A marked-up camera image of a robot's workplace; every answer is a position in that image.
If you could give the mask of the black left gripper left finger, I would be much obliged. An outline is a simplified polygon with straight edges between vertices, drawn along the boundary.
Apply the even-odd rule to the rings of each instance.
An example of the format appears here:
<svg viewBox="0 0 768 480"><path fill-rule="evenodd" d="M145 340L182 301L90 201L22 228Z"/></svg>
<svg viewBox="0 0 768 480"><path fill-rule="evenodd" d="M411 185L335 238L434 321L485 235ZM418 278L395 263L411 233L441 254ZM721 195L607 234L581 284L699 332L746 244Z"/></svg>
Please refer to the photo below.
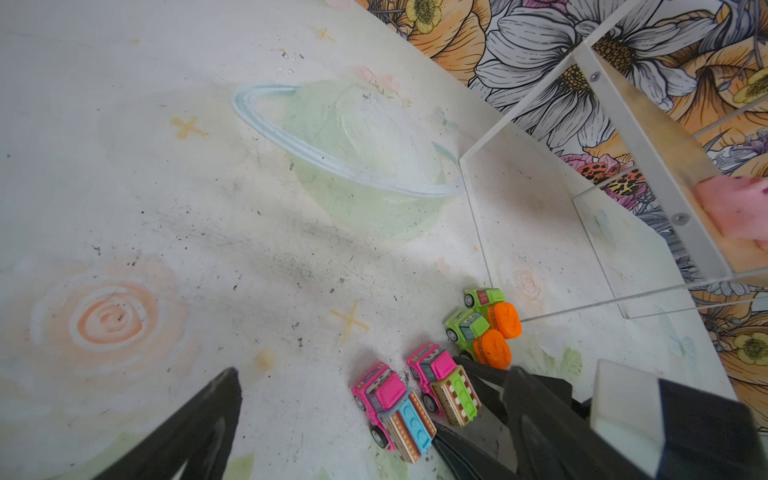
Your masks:
<svg viewBox="0 0 768 480"><path fill-rule="evenodd" d="M224 369L98 479L221 479L239 421L239 372Z"/></svg>

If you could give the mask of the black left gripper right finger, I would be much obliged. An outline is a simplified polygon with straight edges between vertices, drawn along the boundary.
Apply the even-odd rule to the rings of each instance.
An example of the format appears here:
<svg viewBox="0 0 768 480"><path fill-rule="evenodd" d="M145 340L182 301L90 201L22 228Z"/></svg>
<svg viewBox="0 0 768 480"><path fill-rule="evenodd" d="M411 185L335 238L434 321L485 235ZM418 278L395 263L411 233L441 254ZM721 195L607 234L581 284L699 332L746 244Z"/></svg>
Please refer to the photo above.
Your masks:
<svg viewBox="0 0 768 480"><path fill-rule="evenodd" d="M521 479L646 479L538 378L508 370L503 402Z"/></svg>

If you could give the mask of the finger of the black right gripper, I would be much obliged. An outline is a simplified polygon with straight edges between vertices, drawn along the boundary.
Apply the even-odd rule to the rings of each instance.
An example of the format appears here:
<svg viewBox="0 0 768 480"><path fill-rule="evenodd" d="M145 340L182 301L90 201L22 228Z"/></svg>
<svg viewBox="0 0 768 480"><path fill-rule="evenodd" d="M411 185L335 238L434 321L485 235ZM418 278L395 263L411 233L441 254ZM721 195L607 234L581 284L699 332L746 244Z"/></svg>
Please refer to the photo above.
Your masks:
<svg viewBox="0 0 768 480"><path fill-rule="evenodd" d="M433 447L455 479L515 479L516 474L448 427L436 425Z"/></svg>

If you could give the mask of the pink truck green bed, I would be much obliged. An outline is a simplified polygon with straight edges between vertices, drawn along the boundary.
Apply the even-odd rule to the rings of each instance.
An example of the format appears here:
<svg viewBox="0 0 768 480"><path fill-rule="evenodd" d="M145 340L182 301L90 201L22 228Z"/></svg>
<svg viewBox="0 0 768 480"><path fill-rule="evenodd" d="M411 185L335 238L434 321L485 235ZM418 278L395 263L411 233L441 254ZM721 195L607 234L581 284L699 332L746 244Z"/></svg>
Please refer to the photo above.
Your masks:
<svg viewBox="0 0 768 480"><path fill-rule="evenodd" d="M447 350L427 342L407 358L406 364L418 381L422 403L430 414L445 417L457 427L478 416L481 401L464 368Z"/></svg>

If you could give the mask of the pink truck blue bed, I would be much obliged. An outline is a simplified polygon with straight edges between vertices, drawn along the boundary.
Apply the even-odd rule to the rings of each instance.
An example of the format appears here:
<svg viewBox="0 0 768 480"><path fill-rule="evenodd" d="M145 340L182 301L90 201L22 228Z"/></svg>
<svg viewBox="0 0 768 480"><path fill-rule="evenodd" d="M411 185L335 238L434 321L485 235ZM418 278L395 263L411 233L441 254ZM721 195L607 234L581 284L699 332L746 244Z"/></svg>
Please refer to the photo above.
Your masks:
<svg viewBox="0 0 768 480"><path fill-rule="evenodd" d="M436 425L422 401L400 376L379 361L353 382L355 404L370 422L370 433L382 449L415 464L431 448Z"/></svg>

